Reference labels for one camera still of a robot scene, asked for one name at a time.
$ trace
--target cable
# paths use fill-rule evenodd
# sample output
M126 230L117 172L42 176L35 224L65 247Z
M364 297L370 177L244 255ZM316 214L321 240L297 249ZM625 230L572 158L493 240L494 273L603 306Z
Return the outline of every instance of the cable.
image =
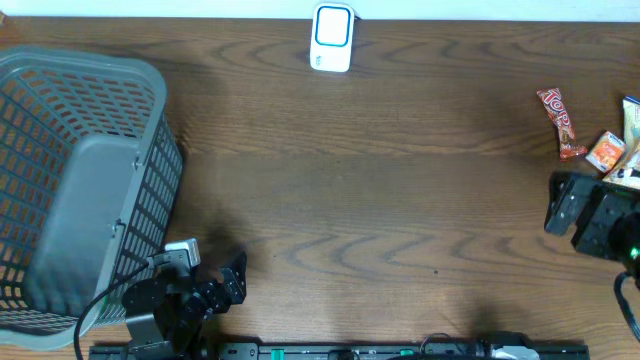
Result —
M627 272L623 272L616 277L616 281L613 283L613 292L616 294L616 300L618 300L618 305L620 305L620 310L622 311L622 315L624 319L627 321L631 332L636 337L636 340L640 341L640 327L636 322L635 316L633 316L633 311L631 311L631 307L629 303L622 295L622 284L624 281L631 277L631 274Z
M444 338L447 338L447 339L451 339L451 336L449 334L447 334L447 333L433 333L433 334L427 336L426 338L424 338L424 341L422 342L422 344L420 344L420 353L421 354L425 353L425 348L424 347L429 342L431 342L431 340L433 338L435 338L435 337L444 337ZM456 349L458 349L458 351L460 352L460 355L464 355L465 354L465 352L462 351L462 348L460 347L460 345L455 344L455 343L454 343L454 345L456 346Z
M144 269L146 269L148 267L149 267L149 263L147 262L146 264L144 264L144 265L140 266L139 268L135 269L129 275L123 277L122 279L120 279L116 283L113 283L105 291L101 292L98 296L96 296L95 299L91 300L89 305L87 305L87 307L84 308L84 311L82 312L82 315L80 315L80 317L78 318L78 322L76 323L76 329L73 332L73 349L76 352L76 358L78 360L83 360L83 358L82 358L82 350L80 350L80 329L82 328L82 322L84 321L84 318L86 318L87 315L89 314L89 311L98 303L98 301L100 301L107 294L112 292L118 286L126 283L127 281L129 281L131 279L133 279L134 276L138 275L139 273L142 272L142 270L144 270Z

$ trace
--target white backdrop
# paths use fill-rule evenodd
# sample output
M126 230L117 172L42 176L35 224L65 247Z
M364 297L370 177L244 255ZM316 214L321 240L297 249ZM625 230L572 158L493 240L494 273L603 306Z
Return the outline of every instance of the white backdrop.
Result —
M316 0L0 0L7 15L311 19ZM345 0L363 19L640 21L640 0Z

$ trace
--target gray plastic basket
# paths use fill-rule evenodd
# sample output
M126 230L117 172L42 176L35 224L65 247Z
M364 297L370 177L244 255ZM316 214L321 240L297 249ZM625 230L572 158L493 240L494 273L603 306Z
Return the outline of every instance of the gray plastic basket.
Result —
M0 52L0 343L69 344L83 308L160 250L182 172L166 96L138 60ZM122 320L125 289L82 333Z

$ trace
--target wood grain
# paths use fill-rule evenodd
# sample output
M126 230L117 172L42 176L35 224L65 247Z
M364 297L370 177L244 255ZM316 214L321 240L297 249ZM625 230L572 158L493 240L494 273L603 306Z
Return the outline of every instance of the wood grain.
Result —
M164 75L185 151L168 240L204 276L249 253L249 295L211 327L265 342L419 341L487 330L637 357L621 267L542 230L560 164L535 91L580 142L620 134L639 94L636 24L361 21L352 68L308 65L309 21L8 18L22 43L135 57ZM640 303L632 289L630 301ZM124 342L124 326L83 347ZM7 359L69 358L3 347Z

